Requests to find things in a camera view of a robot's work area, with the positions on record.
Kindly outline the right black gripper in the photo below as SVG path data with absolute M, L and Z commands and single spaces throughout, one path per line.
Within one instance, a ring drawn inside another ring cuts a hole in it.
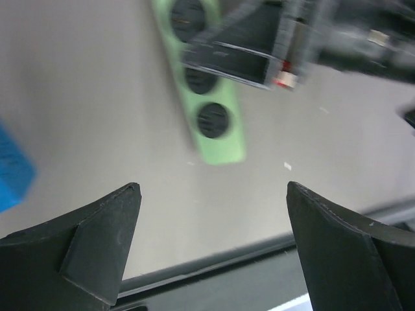
M 274 56 L 274 45 L 280 47 Z M 183 52 L 192 69 L 294 89 L 311 65 L 414 83 L 413 1 L 243 1 Z

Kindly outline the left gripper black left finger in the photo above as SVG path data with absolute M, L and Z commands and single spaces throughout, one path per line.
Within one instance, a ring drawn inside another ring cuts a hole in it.
M 1 239 L 1 306 L 113 306 L 141 205 L 137 183 Z

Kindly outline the blue cube plug adapter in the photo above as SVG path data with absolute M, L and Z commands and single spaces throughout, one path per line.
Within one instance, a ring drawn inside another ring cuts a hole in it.
M 35 177 L 29 157 L 1 121 L 1 212 L 24 201 Z

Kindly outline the green power strip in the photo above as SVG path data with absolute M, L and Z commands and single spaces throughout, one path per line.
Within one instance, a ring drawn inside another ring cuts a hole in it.
M 243 120 L 233 81 L 186 67 L 190 39 L 220 21 L 217 1 L 152 1 L 152 10 L 187 125 L 210 165 L 244 161 Z

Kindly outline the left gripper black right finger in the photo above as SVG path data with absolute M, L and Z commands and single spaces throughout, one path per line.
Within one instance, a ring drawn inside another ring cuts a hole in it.
M 413 310 L 414 233 L 289 182 L 287 209 L 313 310 Z

